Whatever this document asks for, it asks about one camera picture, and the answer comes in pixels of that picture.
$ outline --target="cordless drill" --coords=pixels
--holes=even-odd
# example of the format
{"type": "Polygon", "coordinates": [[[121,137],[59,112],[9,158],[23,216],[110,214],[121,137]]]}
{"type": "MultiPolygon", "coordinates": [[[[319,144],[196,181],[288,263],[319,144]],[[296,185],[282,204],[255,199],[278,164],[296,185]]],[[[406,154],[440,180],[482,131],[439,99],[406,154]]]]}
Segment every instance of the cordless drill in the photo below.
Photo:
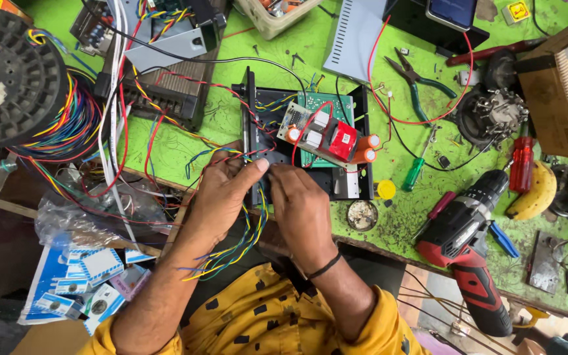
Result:
{"type": "Polygon", "coordinates": [[[416,245],[430,263],[451,266],[477,328],[493,337],[512,334],[508,311],[485,263],[490,214],[508,183],[508,175],[503,170],[483,174],[446,206],[416,245]]]}

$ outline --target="yellow shirt with black pattern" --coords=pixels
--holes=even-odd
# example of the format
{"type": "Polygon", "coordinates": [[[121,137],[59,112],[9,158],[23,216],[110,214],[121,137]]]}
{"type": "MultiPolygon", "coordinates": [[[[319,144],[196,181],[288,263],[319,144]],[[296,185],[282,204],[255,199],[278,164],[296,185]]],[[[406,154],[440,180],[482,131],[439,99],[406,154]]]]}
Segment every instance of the yellow shirt with black pattern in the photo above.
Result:
{"type": "MultiPolygon", "coordinates": [[[[296,292],[272,270],[256,266],[209,299],[158,354],[426,354],[398,314],[391,294],[373,287],[378,302],[354,343],[346,342],[323,296],[296,292]]],[[[81,355],[115,354],[105,320],[81,355]]]]}

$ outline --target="green handle pliers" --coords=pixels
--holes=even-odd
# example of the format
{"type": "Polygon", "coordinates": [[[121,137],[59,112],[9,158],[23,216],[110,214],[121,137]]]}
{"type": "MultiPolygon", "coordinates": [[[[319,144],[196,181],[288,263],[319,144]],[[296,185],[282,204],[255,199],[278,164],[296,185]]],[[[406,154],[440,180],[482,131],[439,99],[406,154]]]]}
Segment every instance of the green handle pliers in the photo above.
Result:
{"type": "MultiPolygon", "coordinates": [[[[441,92],[445,93],[451,99],[455,99],[457,97],[457,94],[454,91],[452,91],[448,86],[440,82],[427,78],[422,78],[420,75],[418,75],[418,73],[414,71],[413,66],[409,64],[405,56],[402,53],[400,53],[398,48],[394,47],[394,49],[398,54],[398,58],[400,59],[402,66],[400,66],[400,64],[398,64],[397,62],[389,59],[389,57],[385,57],[385,59],[394,69],[396,69],[396,71],[400,75],[402,75],[402,77],[406,79],[407,83],[409,83],[409,87],[411,88],[411,101],[412,104],[414,105],[415,114],[418,116],[418,119],[420,119],[420,122],[426,122],[429,120],[429,118],[422,110],[422,106],[420,106],[420,96],[418,95],[418,87],[416,85],[417,83],[432,86],[440,90],[441,92]]],[[[427,127],[432,126],[430,123],[427,123],[426,125],[427,127]]]]}

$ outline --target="hand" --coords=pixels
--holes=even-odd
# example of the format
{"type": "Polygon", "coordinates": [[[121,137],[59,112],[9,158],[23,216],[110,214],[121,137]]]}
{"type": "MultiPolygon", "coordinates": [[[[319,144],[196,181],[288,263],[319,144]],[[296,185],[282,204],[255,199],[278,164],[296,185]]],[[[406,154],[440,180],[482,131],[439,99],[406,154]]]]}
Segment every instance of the hand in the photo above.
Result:
{"type": "MultiPolygon", "coordinates": [[[[234,141],[224,147],[241,151],[241,142],[234,141]]],[[[219,150],[212,155],[210,163],[236,155],[219,150]]],[[[241,158],[234,158],[210,165],[205,169],[194,197],[196,201],[192,213],[185,223],[182,235],[197,234],[199,239],[212,248],[225,239],[227,231],[238,218],[242,200],[248,189],[260,180],[269,168],[269,162],[264,158],[245,167],[242,167],[242,164],[241,158]]]]}
{"type": "Polygon", "coordinates": [[[271,166],[271,197],[280,231],[306,274],[314,273],[338,253],[332,241],[327,194],[304,170],[271,166]]]}

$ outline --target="screwdriver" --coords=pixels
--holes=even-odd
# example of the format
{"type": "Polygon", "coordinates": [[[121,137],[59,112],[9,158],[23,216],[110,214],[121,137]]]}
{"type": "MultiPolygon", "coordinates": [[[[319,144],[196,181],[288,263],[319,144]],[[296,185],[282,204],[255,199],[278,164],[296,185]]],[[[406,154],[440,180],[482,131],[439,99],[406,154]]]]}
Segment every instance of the screwdriver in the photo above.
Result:
{"type": "Polygon", "coordinates": [[[523,133],[514,140],[514,162],[510,170],[510,190],[525,193],[532,185],[532,164],[534,164],[534,140],[529,136],[529,124],[525,124],[523,133]]]}
{"type": "Polygon", "coordinates": [[[405,183],[402,185],[402,189],[406,192],[411,192],[414,190],[415,182],[418,180],[418,175],[420,174],[420,169],[422,169],[422,165],[424,165],[424,153],[427,152],[427,147],[429,147],[430,141],[433,139],[433,135],[436,133],[436,129],[438,128],[437,125],[433,126],[431,129],[431,135],[427,142],[424,144],[424,150],[422,151],[422,156],[419,158],[415,158],[414,166],[411,167],[409,170],[409,174],[406,176],[405,183]]]}
{"type": "Polygon", "coordinates": [[[424,224],[418,230],[418,232],[415,234],[412,240],[418,238],[418,236],[420,236],[420,234],[422,234],[422,232],[429,227],[431,221],[436,219],[438,217],[438,214],[442,212],[442,210],[444,210],[446,206],[448,206],[448,204],[455,199],[455,197],[457,197],[457,194],[455,194],[452,191],[446,191],[444,196],[442,196],[442,199],[439,200],[438,204],[435,207],[433,207],[433,210],[431,212],[429,212],[429,214],[427,215],[428,217],[427,221],[424,222],[424,224]]]}

